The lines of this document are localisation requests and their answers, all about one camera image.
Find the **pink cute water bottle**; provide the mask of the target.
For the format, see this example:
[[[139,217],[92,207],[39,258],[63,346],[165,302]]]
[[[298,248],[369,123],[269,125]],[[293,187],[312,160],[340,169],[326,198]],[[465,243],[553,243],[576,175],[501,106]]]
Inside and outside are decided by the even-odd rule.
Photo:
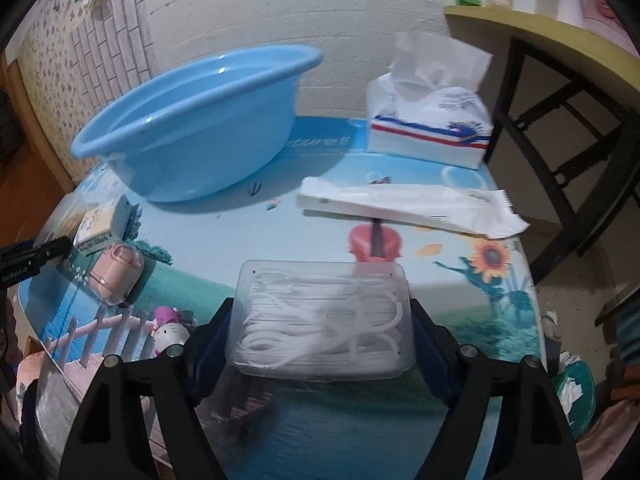
[[[605,0],[579,0],[585,29],[614,42],[626,38],[620,20]]]

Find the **green trash bin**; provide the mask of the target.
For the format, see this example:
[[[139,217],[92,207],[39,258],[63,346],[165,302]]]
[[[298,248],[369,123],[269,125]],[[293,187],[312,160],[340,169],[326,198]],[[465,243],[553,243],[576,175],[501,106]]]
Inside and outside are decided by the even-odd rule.
[[[577,441],[589,428],[596,408],[596,384],[590,367],[578,354],[563,351],[558,374],[551,381]]]

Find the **pink pig-shaped case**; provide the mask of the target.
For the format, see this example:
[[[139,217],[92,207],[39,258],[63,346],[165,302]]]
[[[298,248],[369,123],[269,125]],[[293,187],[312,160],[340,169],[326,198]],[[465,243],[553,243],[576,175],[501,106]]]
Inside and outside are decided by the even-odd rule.
[[[108,306],[123,304],[144,269],[142,253],[134,246],[115,242],[104,248],[89,273],[89,288]]]

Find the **yellow white tissue pack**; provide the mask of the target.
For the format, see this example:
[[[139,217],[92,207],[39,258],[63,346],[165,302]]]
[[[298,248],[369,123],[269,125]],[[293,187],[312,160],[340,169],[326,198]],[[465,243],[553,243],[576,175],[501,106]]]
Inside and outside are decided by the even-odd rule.
[[[81,255],[88,256],[122,240],[133,214],[134,205],[125,195],[100,203],[82,217],[74,247]]]

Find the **blue plastic basin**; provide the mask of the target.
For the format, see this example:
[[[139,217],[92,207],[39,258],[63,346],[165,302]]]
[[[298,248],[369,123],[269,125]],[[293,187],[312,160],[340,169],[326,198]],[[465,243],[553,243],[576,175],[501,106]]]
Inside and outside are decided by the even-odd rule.
[[[270,44],[186,63],[107,105],[70,152],[103,160],[152,203],[209,196],[283,150],[299,79],[321,61],[315,47]]]

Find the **soft tissue pack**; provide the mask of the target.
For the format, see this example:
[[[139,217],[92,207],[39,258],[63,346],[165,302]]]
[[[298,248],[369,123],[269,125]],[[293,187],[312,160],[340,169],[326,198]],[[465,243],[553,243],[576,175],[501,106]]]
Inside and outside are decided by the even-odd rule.
[[[478,95],[492,55],[430,32],[400,32],[395,49],[368,84],[368,150],[477,169],[494,130]]]

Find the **white paper wrapper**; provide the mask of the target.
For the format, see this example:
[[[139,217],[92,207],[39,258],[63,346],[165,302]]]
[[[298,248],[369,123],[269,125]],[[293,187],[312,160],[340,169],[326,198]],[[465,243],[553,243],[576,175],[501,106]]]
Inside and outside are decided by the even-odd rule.
[[[303,210],[425,226],[504,240],[529,228],[506,193],[434,184],[341,186],[306,177],[297,195]]]

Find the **clear box of floss picks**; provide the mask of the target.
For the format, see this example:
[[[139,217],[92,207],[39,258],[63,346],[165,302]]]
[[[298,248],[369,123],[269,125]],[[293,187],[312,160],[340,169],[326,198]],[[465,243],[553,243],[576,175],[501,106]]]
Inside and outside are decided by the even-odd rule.
[[[398,377],[416,362],[405,271],[394,262],[248,260],[226,358],[271,379]]]

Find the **yellow side table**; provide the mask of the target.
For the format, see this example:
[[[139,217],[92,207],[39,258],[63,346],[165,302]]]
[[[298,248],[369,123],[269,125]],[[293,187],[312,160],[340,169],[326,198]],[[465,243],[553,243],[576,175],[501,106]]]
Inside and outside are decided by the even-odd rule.
[[[446,6],[454,38],[492,54],[480,94],[495,129],[484,163],[525,217],[555,229],[529,265],[536,283],[581,257],[639,201],[639,62],[629,75],[585,47],[603,40],[548,18]]]

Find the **small green box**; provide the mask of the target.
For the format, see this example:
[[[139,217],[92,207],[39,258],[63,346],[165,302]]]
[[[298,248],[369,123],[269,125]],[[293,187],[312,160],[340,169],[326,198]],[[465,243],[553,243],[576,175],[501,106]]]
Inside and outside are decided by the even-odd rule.
[[[480,0],[454,0],[456,6],[481,6]]]

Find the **Hello Kitty figurine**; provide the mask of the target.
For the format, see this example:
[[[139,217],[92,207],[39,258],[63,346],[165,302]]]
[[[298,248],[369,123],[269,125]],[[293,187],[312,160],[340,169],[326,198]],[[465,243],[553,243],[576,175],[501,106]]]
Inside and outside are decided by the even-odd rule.
[[[190,338],[190,332],[183,324],[181,313],[177,309],[160,306],[154,311],[151,336],[153,339],[152,356],[159,356],[173,344],[183,346]]]

